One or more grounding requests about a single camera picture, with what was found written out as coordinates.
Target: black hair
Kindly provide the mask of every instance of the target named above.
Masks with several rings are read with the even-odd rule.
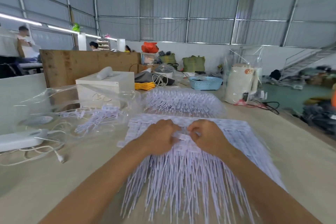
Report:
[[[29,31],[29,29],[26,26],[19,27],[19,31]]]
[[[95,47],[96,49],[98,48],[98,44],[94,41],[90,42],[89,45]]]

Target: green sack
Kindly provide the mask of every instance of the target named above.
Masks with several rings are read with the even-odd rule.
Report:
[[[191,72],[195,73],[195,71],[204,71],[204,63],[205,58],[204,57],[196,57],[192,55],[188,58],[183,58],[183,72]]]
[[[162,61],[162,63],[168,64],[168,63],[176,63],[176,59],[175,59],[175,53],[172,53],[170,55],[164,55],[164,56],[160,56],[159,57]]]

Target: plastic storage bin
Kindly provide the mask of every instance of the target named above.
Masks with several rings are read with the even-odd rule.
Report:
[[[219,90],[223,79],[217,77],[203,77],[202,81],[197,80],[199,77],[189,77],[190,86],[195,90]]]

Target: red plastic bag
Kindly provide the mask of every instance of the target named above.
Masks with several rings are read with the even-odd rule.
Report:
[[[157,53],[159,48],[156,46],[157,43],[144,42],[141,46],[141,50],[146,53]]]

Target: yellow rope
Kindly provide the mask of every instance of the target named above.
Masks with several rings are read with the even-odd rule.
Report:
[[[136,90],[151,90],[155,88],[155,83],[154,82],[144,82],[144,83],[135,82],[134,86]]]

